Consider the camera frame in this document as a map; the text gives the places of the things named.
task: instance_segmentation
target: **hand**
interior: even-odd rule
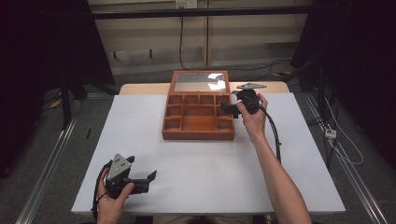
[[[122,190],[120,196],[117,199],[111,198],[107,193],[104,179],[108,173],[109,168],[106,168],[101,176],[99,182],[98,193],[96,197],[99,199],[104,195],[98,204],[98,224],[116,224],[119,222],[122,215],[122,207],[124,206],[125,200],[129,197],[132,190],[134,189],[134,184],[130,183]]]
[[[267,100],[265,100],[261,93],[259,93],[258,96],[260,98],[260,101],[262,102],[262,106],[267,109]],[[242,114],[242,118],[244,119],[244,125],[247,129],[250,141],[254,143],[259,139],[265,138],[265,114],[259,109],[256,114],[251,115],[248,113],[246,107],[241,102],[238,102],[236,106]]]

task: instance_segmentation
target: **gray floor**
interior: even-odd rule
[[[268,72],[268,69],[247,70],[267,65],[268,61],[265,60],[270,60],[270,57],[262,59],[262,63],[256,61],[259,59],[256,58],[250,62],[224,59],[223,61],[217,61],[218,67],[216,68],[229,69],[231,81],[249,81],[262,77]],[[180,69],[180,67],[177,68],[179,64],[176,54],[174,54],[173,59],[168,60],[169,62],[166,64],[161,64],[158,61],[155,63],[151,62],[152,64],[149,65],[142,63],[142,65],[135,64],[119,67],[119,71],[123,69],[123,75],[115,75],[116,88],[119,89],[125,83],[169,82],[172,70]],[[190,65],[199,63],[199,60],[198,62],[192,60],[189,63]],[[136,67],[136,71],[141,69],[146,72],[128,72],[134,67]],[[292,69],[288,63],[281,63],[274,66],[272,72],[285,72]],[[278,79],[279,77],[274,77],[271,73],[264,80]],[[305,97],[307,94],[315,93],[301,92],[297,79],[289,82],[288,86],[290,91],[294,93],[305,119],[312,119],[314,114]],[[87,87],[87,90],[97,92],[96,89],[91,87]],[[33,219],[30,220],[32,223],[81,223],[92,221],[91,217],[75,215],[70,210],[77,196],[80,181],[85,175],[92,153],[106,122],[106,116],[112,104],[112,97],[102,93],[92,94],[89,99],[84,102],[78,102],[78,104],[82,104],[81,112],[77,117],[73,132],[70,134],[59,162],[52,167],[54,173],[49,180],[45,194],[39,199],[37,210],[33,212]],[[370,139],[364,133],[358,131],[353,117],[340,103],[337,105],[340,126],[355,142],[364,156],[364,163],[354,167],[358,171],[361,180],[366,184],[367,189],[372,192],[388,223],[396,223],[396,214],[394,213],[396,211],[395,169],[377,153]],[[0,223],[15,223],[19,217],[22,208],[34,190],[37,180],[45,169],[59,136],[62,134],[62,115],[60,107],[43,111],[26,149],[11,167],[11,176],[0,180]],[[324,158],[323,132],[318,125],[312,125],[309,128]],[[358,154],[345,137],[339,134],[339,139],[350,159],[353,161],[358,160]],[[369,216],[367,208],[363,205],[360,195],[352,186],[341,162],[336,157],[332,159],[330,174],[346,206],[346,212],[334,215],[313,215],[314,221],[322,223],[375,223]],[[125,215],[121,223],[132,223],[133,220],[131,216]]]

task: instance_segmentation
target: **forearm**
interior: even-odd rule
[[[277,160],[267,140],[252,140],[264,174],[271,203],[280,223],[311,223],[304,199]]]

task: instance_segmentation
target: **wall outlet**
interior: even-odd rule
[[[176,9],[186,8],[186,0],[176,0]]]
[[[186,0],[186,8],[198,8],[197,0]]]

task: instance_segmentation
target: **mirror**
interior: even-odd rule
[[[179,74],[174,91],[226,91],[224,74]]]

